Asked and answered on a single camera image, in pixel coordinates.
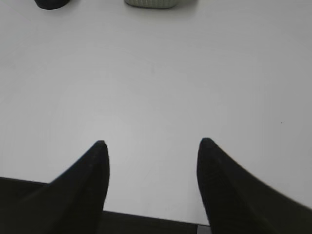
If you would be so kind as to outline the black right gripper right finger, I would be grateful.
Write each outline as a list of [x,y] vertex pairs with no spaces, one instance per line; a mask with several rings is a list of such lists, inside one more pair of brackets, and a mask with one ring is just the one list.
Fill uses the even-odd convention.
[[200,142],[197,183],[214,234],[310,234],[312,210],[240,166],[212,139]]

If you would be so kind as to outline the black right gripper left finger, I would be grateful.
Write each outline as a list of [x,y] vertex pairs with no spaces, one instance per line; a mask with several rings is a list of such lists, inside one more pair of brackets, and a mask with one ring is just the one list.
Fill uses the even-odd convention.
[[1,177],[2,234],[94,234],[109,186],[108,148],[97,141],[50,183]]

